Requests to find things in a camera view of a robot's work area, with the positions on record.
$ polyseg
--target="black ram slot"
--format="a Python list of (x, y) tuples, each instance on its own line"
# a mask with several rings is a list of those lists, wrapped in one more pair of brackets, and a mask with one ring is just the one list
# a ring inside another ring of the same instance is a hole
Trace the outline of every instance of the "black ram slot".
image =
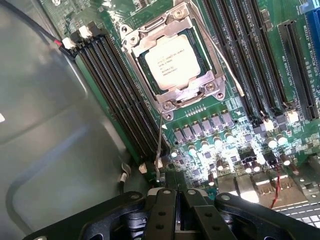
[(280, 110), (278, 109), (275, 101), (274, 101), (274, 96), (272, 93), (272, 90), (270, 89), (270, 86), (268, 84), (268, 78), (265, 74), (265, 70), (263, 67), (263, 62), (261, 61), (259, 54), (258, 54), (258, 49), (257, 46), (255, 44), (255, 39), (253, 37), (251, 37), (251, 30), (249, 27), (249, 24), (247, 22), (247, 20), (245, 19), (244, 16), (246, 16), (244, 14), (244, 11), (241, 7), (241, 4), (237, 1), (237, 0), (231, 0), (232, 5), (233, 5), (233, 11), (234, 14), (236, 16), (236, 18), (238, 19), (238, 23), (239, 23), (239, 27), (242, 30), (243, 34), (245, 34), (245, 42), (247, 45), (247, 51), (248, 51), (248, 56), (251, 57), (253, 59), (253, 61), (249, 64), (252, 65), (253, 68), (255, 68), (255, 72), (257, 74), (257, 81), (259, 82), (259, 85), (262, 86), (263, 89), (263, 98), (266, 100), (268, 109), (274, 113), (274, 114), (279, 114)]
[[(159, 127), (109, 34), (93, 23), (88, 27), (94, 37), (84, 40), (78, 32), (71, 36), (78, 43), (73, 53), (81, 57), (104, 96), (110, 114), (119, 123), (142, 160), (153, 160), (158, 148)], [(162, 156), (169, 153), (164, 139), (161, 148)]]
[(86, 66), (86, 69), (89, 71), (90, 75), (92, 76), (95, 84), (98, 86), (101, 94), (104, 96), (104, 99), (106, 100), (108, 106), (110, 107), (110, 111), (114, 119), (121, 125), (123, 130), (127, 133), (130, 133), (127, 135), (128, 139), (130, 140), (131, 144), (135, 149), (138, 150), (138, 154), (141, 157), (146, 157), (147, 154), (143, 151), (143, 148), (140, 146), (139, 141), (137, 137), (135, 136), (133, 130), (129, 127), (129, 124), (125, 121), (125, 116), (122, 112), (117, 113), (117, 109), (120, 109), (121, 106), (119, 105), (118, 101), (114, 99), (113, 93), (110, 92), (109, 88), (104, 84), (103, 81), (101, 81), (102, 77), (99, 77), (94, 65), (90, 62), (90, 60), (86, 57), (86, 55), (83, 52), (79, 53), (79, 56)]
[[(105, 35), (101, 41), (105, 52), (108, 54), (108, 57), (111, 59), (113, 59), (113, 57), (117, 59), (117, 61), (113, 61), (114, 67), (117, 69), (118, 74), (122, 76), (122, 84), (126, 85), (127, 89), (130, 92), (131, 102), (134, 103), (136, 107), (138, 107), (139, 113), (143, 117), (143, 121), (145, 122), (143, 127), (148, 128), (150, 134), (153, 135), (157, 149), (159, 138), (159, 126), (157, 126), (155, 120), (151, 116), (151, 113), (149, 112), (149, 109), (145, 104), (142, 95), (139, 93), (136, 85), (132, 81), (132, 77), (128, 72), (127, 66), (121, 59), (118, 49), (114, 46), (114, 43), (110, 38), (110, 35)], [(164, 139), (162, 139), (161, 146), (163, 147), (163, 154), (168, 154), (170, 149)]]
[[(228, 61), (232, 71), (236, 75), (236, 78), (238, 80), (240, 80), (239, 76), (241, 76), (241, 73), (240, 73), (239, 69), (236, 67), (235, 60), (232, 58), (233, 53), (229, 47), (228, 40), (226, 39), (226, 36), (224, 35), (222, 27), (219, 23), (218, 16), (215, 12), (215, 8), (213, 6), (213, 3), (211, 0), (205, 0), (203, 3), (204, 3), (204, 7), (206, 9), (207, 15), (209, 16), (209, 19), (213, 25), (214, 32), (215, 32), (215, 35), (218, 39), (219, 45), (221, 46), (221, 48), (224, 52), (224, 56), (225, 56), (226, 60)], [(240, 99), (241, 99), (241, 103), (243, 105), (244, 111), (245, 111), (247, 117), (249, 118), (249, 120), (253, 123), (256, 122), (257, 118), (252, 110), (252, 107), (249, 104), (248, 97), (245, 95), (244, 97), (241, 97)]]
[(235, 51), (237, 51), (237, 55), (241, 60), (242, 67), (244, 68), (246, 80), (248, 83), (247, 85), (250, 88), (253, 104), (259, 112), (260, 118), (264, 119), (268, 114), (267, 111), (264, 109), (263, 103), (261, 102), (261, 97), (259, 96), (259, 93), (257, 92), (257, 89), (255, 87), (256, 84), (254, 82), (253, 75), (250, 71), (250, 67), (246, 61), (246, 54), (244, 52), (244, 49), (238, 41), (237, 29), (236, 26), (234, 26), (234, 21), (232, 20), (232, 17), (230, 15), (227, 3), (225, 2), (225, 0), (217, 0), (216, 3), (222, 11), (221, 17), (224, 19), (224, 22), (230, 34), (231, 44), (234, 46)]
[[(123, 84), (121, 84), (122, 77), (119, 73), (116, 72), (117, 69), (111, 63), (111, 58), (107, 58), (106, 53), (103, 51), (101, 42), (98, 40), (96, 42), (93, 42), (92, 47), (90, 47), (90, 51), (98, 57), (98, 59), (96, 60), (99, 62), (103, 74), (105, 74), (104, 77), (112, 83), (115, 92), (119, 95), (120, 100), (122, 100), (122, 102), (124, 103), (124, 107), (126, 108), (124, 112), (128, 115), (129, 118), (131, 118), (131, 123), (133, 123), (133, 125), (136, 125), (136, 128), (139, 130), (139, 132), (142, 132), (141, 126), (147, 125), (145, 124), (146, 121), (142, 119), (142, 116), (139, 113), (139, 106), (132, 102), (132, 99), (128, 97), (130, 95), (130, 91), (126, 89)], [(142, 141), (147, 144), (148, 148), (150, 148), (151, 151), (156, 148), (156, 140), (152, 138), (151, 134), (142, 134), (140, 137), (142, 137)]]
[[(241, 14), (243, 16), (247, 16), (247, 14), (243, 11), (241, 4), (237, 0), (233, 0), (235, 4), (238, 5), (238, 8), (241, 10)], [(260, 42), (260, 47), (262, 50), (262, 55), (265, 60), (266, 67), (268, 69), (268, 72), (270, 73), (270, 79), (274, 84), (274, 91), (275, 91), (275, 97), (277, 97), (278, 102), (281, 104), (282, 110), (291, 110), (294, 108), (293, 102), (289, 102), (287, 99), (287, 96), (285, 94), (284, 86), (282, 84), (281, 77), (278, 72), (278, 68), (274, 59), (274, 56), (272, 54), (272, 50), (270, 47), (270, 42), (268, 40), (267, 36), (267, 30), (264, 25), (262, 13), (259, 9), (257, 0), (245, 0), (244, 3), (247, 6), (247, 9), (250, 13), (251, 19), (253, 20), (252, 26), (257, 26), (258, 28), (253, 29), (256, 32), (258, 41)], [(269, 88), (267, 79), (264, 79), (263, 81), (266, 84), (266, 87)], [(281, 110), (276, 106), (273, 98), (273, 91), (271, 89), (268, 89), (269, 94), (269, 105), (272, 107), (272, 111), (278, 115), (281, 113)]]

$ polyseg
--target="gray metal surface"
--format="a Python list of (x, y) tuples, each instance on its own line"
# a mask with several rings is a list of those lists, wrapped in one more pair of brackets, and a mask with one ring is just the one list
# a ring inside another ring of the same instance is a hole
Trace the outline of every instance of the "gray metal surface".
[[(10, 1), (46, 26), (33, 0)], [(0, 239), (19, 240), (118, 194), (128, 153), (54, 44), (0, 7)], [(125, 191), (146, 191), (133, 171)]]

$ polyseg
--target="cpu socket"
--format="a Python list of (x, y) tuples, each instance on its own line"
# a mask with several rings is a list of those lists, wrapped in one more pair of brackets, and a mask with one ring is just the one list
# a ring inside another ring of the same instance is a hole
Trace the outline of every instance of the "cpu socket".
[(164, 119), (213, 96), (225, 98), (225, 76), (198, 8), (184, 1), (133, 30), (119, 28), (122, 50)]

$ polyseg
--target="motherboard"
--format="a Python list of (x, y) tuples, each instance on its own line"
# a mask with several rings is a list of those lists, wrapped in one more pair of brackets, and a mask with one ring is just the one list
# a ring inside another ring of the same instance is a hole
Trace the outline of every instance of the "motherboard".
[(318, 0), (39, 1), (154, 186), (320, 201)]

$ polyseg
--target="chip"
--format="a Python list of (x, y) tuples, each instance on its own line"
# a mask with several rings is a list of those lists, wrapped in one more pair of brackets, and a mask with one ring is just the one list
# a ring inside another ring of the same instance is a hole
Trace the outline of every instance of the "chip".
[(145, 61), (161, 90), (182, 89), (201, 69), (186, 35), (162, 37), (145, 55)]

